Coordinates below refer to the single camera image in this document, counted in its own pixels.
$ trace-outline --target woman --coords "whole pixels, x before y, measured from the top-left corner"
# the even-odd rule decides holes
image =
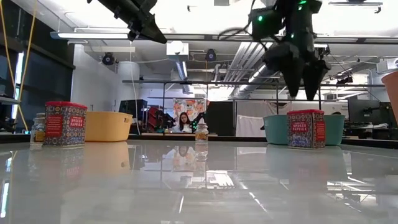
[[[188,114],[186,112],[182,112],[180,114],[180,122],[175,127],[175,132],[178,133],[192,133],[192,129],[190,128],[191,121],[189,120]]]

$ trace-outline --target yellow cable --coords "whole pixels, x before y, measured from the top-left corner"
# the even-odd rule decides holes
[[[5,43],[5,47],[6,47],[6,55],[7,55],[8,67],[9,67],[9,70],[10,70],[11,81],[12,81],[12,86],[14,88],[14,96],[15,96],[15,94],[16,94],[16,84],[15,84],[15,81],[14,81],[14,73],[12,72],[11,61],[10,61],[10,56],[9,56],[9,52],[8,52],[6,25],[5,25],[4,13],[3,13],[3,9],[2,9],[2,0],[0,0],[0,12],[1,12],[1,22],[2,22],[2,29],[3,29],[3,34],[4,34],[4,43]],[[30,45],[32,43],[32,35],[33,35],[34,26],[35,26],[36,12],[37,12],[37,0],[35,0],[35,4],[34,4],[33,19],[32,19],[32,25],[30,27],[30,36],[29,36],[29,43],[28,43],[28,47],[27,47],[27,55],[26,55],[26,61],[25,61],[24,74],[22,76],[21,87],[19,89],[19,97],[18,97],[18,101],[19,102],[21,102],[22,89],[24,87],[25,74],[26,74],[26,70],[27,70],[27,64],[29,62]],[[22,113],[22,108],[21,108],[20,105],[17,105],[17,108],[18,108],[19,113],[21,114],[22,122],[24,123],[25,129],[28,131],[29,129],[28,129],[27,125],[26,125],[25,117],[24,117],[24,114]]]

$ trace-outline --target ceiling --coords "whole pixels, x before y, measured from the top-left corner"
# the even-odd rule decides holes
[[[34,10],[35,0],[13,1],[27,12]],[[395,10],[398,8],[398,1],[380,0],[383,6],[379,14],[375,14],[374,8],[371,7],[331,6],[330,1],[324,0],[321,11],[313,16],[316,33],[341,37],[398,36],[398,24],[394,22],[398,19]],[[229,27],[242,27],[247,23],[251,0],[230,2],[230,6],[221,7],[214,6],[214,0],[158,0],[151,12],[155,13],[157,24],[165,34],[218,34]],[[188,5],[191,6],[191,12],[187,11]],[[254,7],[264,7],[264,1],[256,1]],[[37,17],[41,21],[61,32],[72,32],[77,27],[126,27],[123,21],[115,20],[113,14],[96,0],[91,4],[87,4],[84,0],[39,0],[37,12]],[[188,69],[214,68],[216,63],[207,65],[204,63],[203,52],[208,49],[215,49],[218,54],[217,60],[230,63],[241,44],[221,41],[188,41],[188,43],[191,55],[191,61],[187,62]],[[135,47],[131,54],[133,61],[156,61],[141,64],[141,75],[144,77],[151,75],[169,77],[171,69],[175,66],[175,63],[166,60],[166,45],[147,40],[137,40],[132,45],[127,40],[91,40],[85,50],[99,61],[102,53],[92,52],[90,49],[94,46],[126,49],[130,46]],[[398,57],[398,45],[330,44],[329,46],[334,56],[327,58],[334,64],[329,75],[336,75],[344,69],[358,66],[360,63],[351,63],[357,57],[362,61],[372,62],[377,59],[376,57]],[[119,61],[130,60],[130,51],[118,52],[114,56]],[[205,75],[205,73],[195,72],[195,75]],[[243,80],[247,80],[250,75],[248,74]]]

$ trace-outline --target plastic bowl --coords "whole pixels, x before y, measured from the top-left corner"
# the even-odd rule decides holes
[[[264,118],[267,142],[287,145],[287,115],[270,115]]]
[[[344,131],[344,115],[324,115],[326,126],[326,145],[337,146],[341,144]]]
[[[344,115],[324,115],[327,146],[341,144],[344,131]],[[287,145],[287,115],[270,115],[264,118],[267,142],[270,144]]]

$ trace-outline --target table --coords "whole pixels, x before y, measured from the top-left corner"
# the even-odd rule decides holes
[[[18,150],[10,223],[396,223],[398,151],[127,141]],[[0,155],[4,164],[11,154]]]

